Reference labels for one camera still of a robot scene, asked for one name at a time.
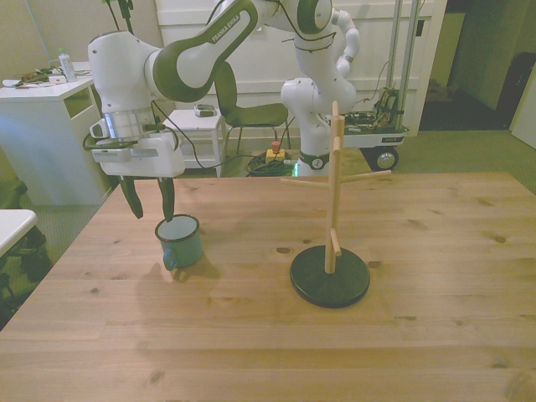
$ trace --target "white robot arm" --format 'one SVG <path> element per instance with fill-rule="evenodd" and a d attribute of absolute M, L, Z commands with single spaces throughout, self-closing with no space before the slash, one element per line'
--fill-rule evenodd
<path fill-rule="evenodd" d="M 123 192 L 138 218 L 143 212 L 134 177 L 159 179 L 164 215 L 171 219 L 172 178 L 184 170 L 177 139 L 156 130 L 152 101 L 203 98 L 221 63 L 263 24 L 295 34 L 298 63 L 309 77 L 286 82 L 281 92 L 301 129 L 301 174 L 327 172 L 329 127 L 318 114 L 329 114 L 333 101 L 339 102 L 341 112 L 355 105 L 355 89 L 344 77 L 358 52 L 358 31 L 348 13 L 332 8 L 331 0 L 224 0 L 218 11 L 198 35 L 163 49 L 122 31 L 101 35 L 89 45 L 104 114 L 91 130 L 92 136 L 102 141 L 91 151 L 105 173 L 121 178 Z M 347 48 L 336 64 L 332 62 L 333 24 L 347 39 Z"/>

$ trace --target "white cabinet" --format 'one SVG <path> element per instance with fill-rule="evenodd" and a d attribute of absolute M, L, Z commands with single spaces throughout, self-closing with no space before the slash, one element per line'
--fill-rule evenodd
<path fill-rule="evenodd" d="M 102 204 L 110 189 L 82 142 L 100 118 L 89 77 L 0 89 L 0 146 L 36 205 Z"/>
<path fill-rule="evenodd" d="M 198 160 L 205 167 L 220 165 L 224 159 L 224 143 L 227 133 L 225 119 L 219 110 L 216 116 L 197 117 L 193 110 L 176 110 L 169 118 L 188 136 L 195 146 Z M 174 128 L 170 120 L 164 125 Z M 184 157 L 184 166 L 191 169 L 201 168 L 193 155 L 193 147 L 183 136 L 181 137 L 181 151 Z M 222 167 L 216 167 L 216 174 L 221 176 Z"/>

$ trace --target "small white table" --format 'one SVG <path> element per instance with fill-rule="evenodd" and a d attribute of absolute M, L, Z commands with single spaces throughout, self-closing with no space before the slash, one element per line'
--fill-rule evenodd
<path fill-rule="evenodd" d="M 0 209 L 0 257 L 37 224 L 37 215 L 29 209 Z"/>
<path fill-rule="evenodd" d="M 203 166 L 209 168 L 222 162 L 227 127 L 219 110 L 216 111 L 216 116 L 210 117 L 198 117 L 191 109 L 176 110 L 169 115 L 169 119 L 192 140 L 198 160 Z M 164 125 L 174 128 L 169 120 L 165 120 Z M 201 168 L 193 155 L 192 145 L 186 138 L 182 139 L 181 151 L 186 168 Z M 216 167 L 216 174 L 221 177 L 221 166 Z"/>

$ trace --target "round black base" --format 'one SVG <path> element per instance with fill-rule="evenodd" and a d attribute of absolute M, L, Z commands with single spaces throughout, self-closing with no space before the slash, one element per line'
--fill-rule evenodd
<path fill-rule="evenodd" d="M 324 270 L 326 246 L 302 251 L 291 265 L 291 281 L 298 294 L 320 307 L 348 307 L 359 301 L 369 288 L 369 268 L 353 252 L 343 249 L 335 273 Z"/>

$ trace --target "mug handle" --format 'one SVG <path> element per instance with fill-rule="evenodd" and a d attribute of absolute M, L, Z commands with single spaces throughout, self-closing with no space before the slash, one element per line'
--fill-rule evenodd
<path fill-rule="evenodd" d="M 164 251 L 164 266 L 168 271 L 173 271 L 177 267 L 177 261 L 175 260 L 175 253 L 173 249 L 166 249 Z"/>

